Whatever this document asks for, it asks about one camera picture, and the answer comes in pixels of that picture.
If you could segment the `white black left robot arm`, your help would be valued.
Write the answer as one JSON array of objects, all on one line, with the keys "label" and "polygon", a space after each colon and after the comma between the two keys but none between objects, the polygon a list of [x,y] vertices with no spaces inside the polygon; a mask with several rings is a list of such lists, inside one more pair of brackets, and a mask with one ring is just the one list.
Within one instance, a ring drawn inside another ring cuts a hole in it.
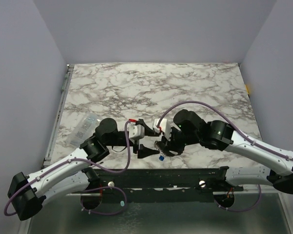
[{"label": "white black left robot arm", "polygon": [[124,131],[119,131],[114,119],[101,120],[94,134],[68,156],[29,175],[23,172],[14,175],[4,215],[17,215],[24,221],[35,216],[43,204],[53,198],[84,190],[95,191],[98,180],[92,167],[98,167],[98,161],[109,155],[108,147],[124,146],[127,151],[131,147],[138,149],[138,142],[143,137],[160,135],[163,128],[158,124],[156,119],[153,128],[149,128],[143,119],[130,119],[125,123]]}]

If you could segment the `wire keyring with keys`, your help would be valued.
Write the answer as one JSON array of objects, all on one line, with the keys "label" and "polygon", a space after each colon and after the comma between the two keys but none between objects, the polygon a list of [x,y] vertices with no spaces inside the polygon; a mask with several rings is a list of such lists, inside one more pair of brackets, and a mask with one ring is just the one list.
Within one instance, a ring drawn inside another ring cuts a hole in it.
[{"label": "wire keyring with keys", "polygon": [[160,161],[164,161],[165,160],[165,152],[163,151],[162,147],[161,147],[161,142],[160,141],[155,141],[154,142],[154,148],[159,152],[159,160]]}]

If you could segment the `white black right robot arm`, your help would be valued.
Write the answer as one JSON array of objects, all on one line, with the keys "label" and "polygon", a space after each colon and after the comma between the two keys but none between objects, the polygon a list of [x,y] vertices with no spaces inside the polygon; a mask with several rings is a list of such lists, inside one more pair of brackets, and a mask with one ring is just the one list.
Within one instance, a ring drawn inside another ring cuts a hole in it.
[{"label": "white black right robot arm", "polygon": [[293,151],[256,140],[221,120],[205,122],[195,112],[185,109],[174,116],[173,122],[176,128],[165,118],[153,122],[153,130],[164,135],[155,146],[166,156],[180,155],[186,146],[200,144],[260,163],[259,167],[229,167],[225,174],[214,179],[217,189],[225,191],[230,186],[258,184],[293,195]]}]

